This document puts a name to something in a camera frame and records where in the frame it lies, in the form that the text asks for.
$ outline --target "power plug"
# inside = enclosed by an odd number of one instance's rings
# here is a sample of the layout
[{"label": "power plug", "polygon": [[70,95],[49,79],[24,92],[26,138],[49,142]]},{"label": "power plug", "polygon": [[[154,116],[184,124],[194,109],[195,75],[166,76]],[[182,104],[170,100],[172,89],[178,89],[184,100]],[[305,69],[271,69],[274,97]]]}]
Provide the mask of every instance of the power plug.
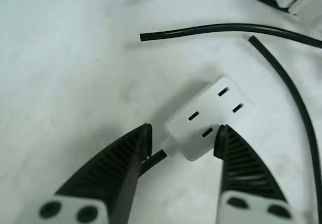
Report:
[{"label": "power plug", "polygon": [[222,124],[235,125],[250,114],[253,103],[228,77],[206,87],[165,123],[168,156],[181,152],[195,161],[213,148]]}]

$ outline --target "white table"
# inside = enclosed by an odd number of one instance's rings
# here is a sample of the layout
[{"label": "white table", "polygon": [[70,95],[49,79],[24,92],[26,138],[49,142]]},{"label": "white table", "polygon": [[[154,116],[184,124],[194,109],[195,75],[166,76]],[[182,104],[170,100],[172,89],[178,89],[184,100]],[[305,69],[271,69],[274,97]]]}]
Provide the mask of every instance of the white table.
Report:
[{"label": "white table", "polygon": [[[142,123],[162,125],[225,74],[256,105],[238,132],[302,217],[315,212],[308,142],[283,82],[247,33],[139,42],[139,33],[259,23],[322,38],[255,0],[0,0],[0,222],[53,193],[107,144]],[[322,141],[322,51],[258,38],[297,84]],[[221,161],[167,159],[138,183],[129,223],[215,222]]]}]

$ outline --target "white surface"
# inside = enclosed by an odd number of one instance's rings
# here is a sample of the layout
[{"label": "white surface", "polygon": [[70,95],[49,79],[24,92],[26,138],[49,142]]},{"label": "white surface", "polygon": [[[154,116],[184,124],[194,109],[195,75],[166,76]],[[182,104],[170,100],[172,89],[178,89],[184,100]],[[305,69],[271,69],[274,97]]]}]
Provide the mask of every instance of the white surface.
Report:
[{"label": "white surface", "polygon": [[[260,106],[240,134],[268,165],[295,211],[315,200],[299,113],[250,34],[217,33],[140,43],[141,32],[209,23],[261,23],[317,38],[255,0],[0,0],[0,222],[53,193],[106,144],[144,122],[162,125],[226,74]],[[297,84],[322,141],[322,52],[259,39]],[[130,224],[213,224],[221,163],[166,160],[138,183]]]},{"label": "white surface", "polygon": [[[218,94],[228,89],[223,95]],[[239,104],[243,106],[236,112],[233,109]],[[213,149],[218,129],[228,124],[238,131],[243,119],[253,110],[254,105],[236,84],[228,77],[216,79],[205,89],[181,107],[166,123],[165,132],[170,140],[166,140],[167,153],[172,152],[173,145],[190,161],[195,161]],[[206,137],[203,134],[212,129]]]},{"label": "white surface", "polygon": [[[59,212],[50,218],[42,218],[39,214],[42,207],[52,201],[61,204]],[[109,224],[108,211],[104,202],[96,199],[74,198],[66,196],[42,196],[24,206],[19,213],[16,224],[79,224],[77,215],[84,207],[93,206],[97,210],[96,218],[91,224]]]}]

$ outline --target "rectangular slot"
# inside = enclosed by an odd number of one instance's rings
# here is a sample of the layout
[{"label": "rectangular slot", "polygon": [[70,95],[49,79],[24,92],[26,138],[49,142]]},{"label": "rectangular slot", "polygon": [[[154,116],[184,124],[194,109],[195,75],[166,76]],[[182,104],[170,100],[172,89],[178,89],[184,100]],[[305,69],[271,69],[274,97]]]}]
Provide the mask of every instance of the rectangular slot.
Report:
[{"label": "rectangular slot", "polygon": [[202,137],[206,137],[208,136],[211,132],[212,132],[212,128],[208,129],[207,131],[205,131],[203,134],[202,134]]},{"label": "rectangular slot", "polygon": [[218,96],[222,96],[223,94],[225,94],[226,92],[228,92],[229,88],[226,87],[225,89],[223,89],[221,92],[218,93]]},{"label": "rectangular slot", "polygon": [[199,115],[199,112],[195,112],[194,114],[192,114],[188,119],[189,121],[191,121],[192,119],[194,119],[196,116]]},{"label": "rectangular slot", "polygon": [[244,105],[240,103],[238,106],[236,106],[232,111],[236,113],[240,108],[242,108]]}]

